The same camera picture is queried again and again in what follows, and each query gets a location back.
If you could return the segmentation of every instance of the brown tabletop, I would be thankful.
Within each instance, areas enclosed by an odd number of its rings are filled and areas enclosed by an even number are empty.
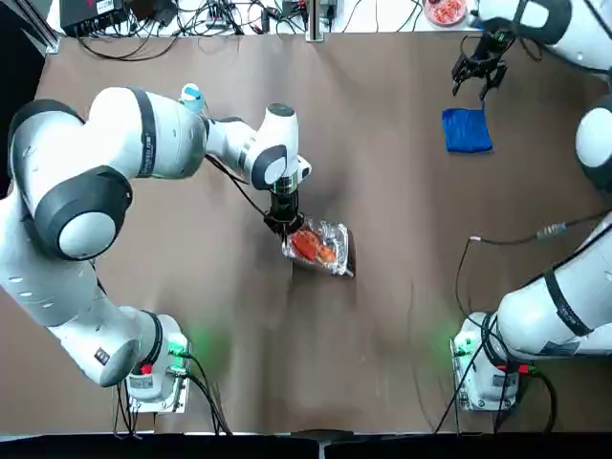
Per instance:
[[[476,107],[481,86],[469,82],[452,97],[460,38],[334,34],[320,46],[302,36],[193,38],[141,63],[99,60],[64,39],[47,60],[38,96],[83,116],[108,86],[177,98],[187,82],[200,86],[215,117],[258,126],[269,103],[297,111],[299,151],[314,167],[301,209],[352,229],[356,279],[283,260],[258,214],[208,166],[181,182],[135,181],[120,237],[98,263],[116,304],[180,321],[220,384],[232,429],[430,431],[452,394],[448,339],[462,322],[453,285],[466,238],[515,238],[604,207],[574,151],[580,117],[603,88],[548,55],[536,64],[518,47],[509,53],[510,71],[487,104],[494,154],[446,151],[442,111]],[[153,54],[167,43],[147,47]],[[118,55],[136,43],[97,46]],[[251,195],[267,206],[266,193]],[[463,298],[473,310],[494,310],[588,231],[529,247],[475,247]],[[6,297],[2,303],[0,431],[109,431],[110,391],[86,380]],[[557,388],[558,430],[612,428],[609,361],[540,367]],[[546,392],[534,382],[505,428],[543,428],[547,413]],[[462,429],[491,429],[490,414],[460,418]],[[210,431],[195,388],[186,415],[156,424]],[[455,429],[453,412],[444,429]]]

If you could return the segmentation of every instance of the label on robot arm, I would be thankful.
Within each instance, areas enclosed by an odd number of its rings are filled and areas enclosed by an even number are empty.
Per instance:
[[[94,354],[94,357],[103,366],[105,366],[106,363],[108,362],[108,360],[111,358],[111,356],[109,356],[108,353],[104,349],[102,349],[101,347],[98,348],[98,350],[96,351],[96,354]]]
[[[503,387],[504,385],[508,388],[512,385],[516,385],[516,374],[508,375],[508,377],[502,375],[493,375],[493,387]]]
[[[579,347],[579,341],[565,342],[563,344],[556,344],[548,341],[542,350],[539,351],[539,355],[551,357],[572,357],[576,354]]]
[[[133,389],[153,388],[153,377],[151,375],[135,378],[130,376],[130,387]]]

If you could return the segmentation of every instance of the clear plastic wrapping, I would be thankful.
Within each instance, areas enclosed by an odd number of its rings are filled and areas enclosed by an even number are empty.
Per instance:
[[[302,227],[282,242],[283,255],[333,275],[355,275],[351,231],[342,223],[304,218]]]

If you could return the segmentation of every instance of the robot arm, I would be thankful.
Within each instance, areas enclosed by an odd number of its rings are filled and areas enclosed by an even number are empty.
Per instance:
[[[499,87],[507,70],[502,55],[517,38],[531,40],[589,73],[611,76],[612,2],[476,0],[470,24],[484,31],[474,54],[462,50],[453,68],[453,94],[471,77],[486,80],[481,99]]]
[[[529,39],[586,72],[612,77],[612,2],[606,0],[480,0],[472,14],[483,35],[475,53],[452,70],[453,94],[471,77],[486,80],[480,98],[498,87],[502,55]],[[576,149],[594,184],[612,191],[612,97],[580,122]],[[522,362],[612,354],[612,215],[567,260],[506,294],[494,314],[474,313],[451,342],[460,405],[509,408]]]
[[[176,354],[188,350],[186,337],[172,317],[115,307],[90,260],[117,238],[134,178],[186,178],[212,155],[257,189],[289,180],[296,194],[311,167],[297,155],[295,112],[272,105],[255,131],[142,90],[109,88],[87,122],[59,102],[31,102],[13,119],[10,146],[0,284],[92,381],[128,378],[141,411],[176,410],[185,382],[167,369],[185,367]]]

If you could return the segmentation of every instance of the blue cloth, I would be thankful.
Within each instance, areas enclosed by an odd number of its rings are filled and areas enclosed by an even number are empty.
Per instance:
[[[484,106],[481,110],[448,108],[442,112],[447,150],[451,153],[492,151]]]

